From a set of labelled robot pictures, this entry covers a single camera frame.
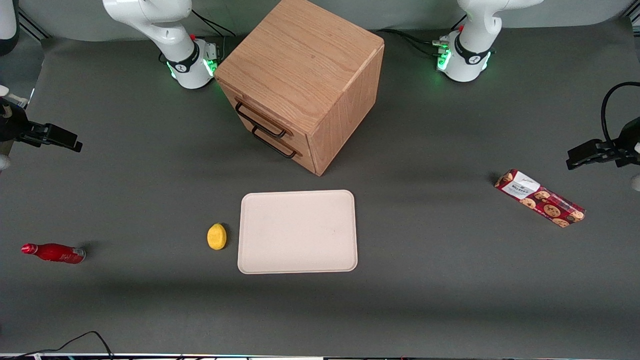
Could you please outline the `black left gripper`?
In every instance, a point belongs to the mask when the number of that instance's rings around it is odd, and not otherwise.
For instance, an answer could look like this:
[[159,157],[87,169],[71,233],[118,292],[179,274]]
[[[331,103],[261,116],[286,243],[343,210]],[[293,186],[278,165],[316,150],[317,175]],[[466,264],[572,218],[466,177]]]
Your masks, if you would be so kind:
[[575,170],[590,164],[608,163],[615,161],[617,167],[640,165],[640,118],[629,121],[621,130],[615,145],[620,157],[611,150],[610,144],[601,139],[590,139],[567,151],[566,166],[568,170]]

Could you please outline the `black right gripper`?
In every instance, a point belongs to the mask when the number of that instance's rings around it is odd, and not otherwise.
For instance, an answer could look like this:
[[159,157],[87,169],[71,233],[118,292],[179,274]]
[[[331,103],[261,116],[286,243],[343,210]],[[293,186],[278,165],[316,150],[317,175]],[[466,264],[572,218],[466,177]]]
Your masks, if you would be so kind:
[[[0,141],[8,142],[32,132],[32,137],[23,137],[24,144],[41,148],[53,145],[76,153],[80,153],[83,143],[77,141],[77,134],[52,123],[30,123],[26,111],[20,105],[4,98],[0,99]],[[76,141],[68,144],[59,141]]]

